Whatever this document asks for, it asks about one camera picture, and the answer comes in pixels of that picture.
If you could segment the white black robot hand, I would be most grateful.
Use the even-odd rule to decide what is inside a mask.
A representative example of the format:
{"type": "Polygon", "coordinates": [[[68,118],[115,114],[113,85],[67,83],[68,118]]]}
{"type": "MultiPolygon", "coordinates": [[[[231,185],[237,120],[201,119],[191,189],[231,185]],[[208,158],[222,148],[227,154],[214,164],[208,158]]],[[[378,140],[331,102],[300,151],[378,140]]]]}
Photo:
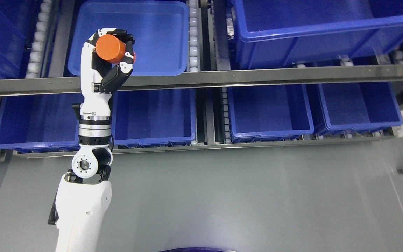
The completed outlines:
{"type": "Polygon", "coordinates": [[[110,99],[133,73],[136,60],[135,38],[126,30],[102,28],[83,44],[80,54],[80,89],[84,102],[80,104],[77,119],[80,123],[104,124],[111,119],[110,99]],[[96,54],[97,40],[106,34],[125,43],[126,53],[120,64],[111,64],[96,54]]]}

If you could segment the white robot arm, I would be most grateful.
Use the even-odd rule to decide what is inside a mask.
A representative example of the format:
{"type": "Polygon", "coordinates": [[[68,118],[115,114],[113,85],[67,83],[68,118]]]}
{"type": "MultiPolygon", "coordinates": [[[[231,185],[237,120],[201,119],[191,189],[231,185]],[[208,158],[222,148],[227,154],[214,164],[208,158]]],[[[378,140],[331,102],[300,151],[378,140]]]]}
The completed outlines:
{"type": "Polygon", "coordinates": [[[55,251],[95,252],[112,199],[111,106],[84,102],[72,108],[80,113],[80,150],[60,179],[49,223],[59,231],[55,251]]]}

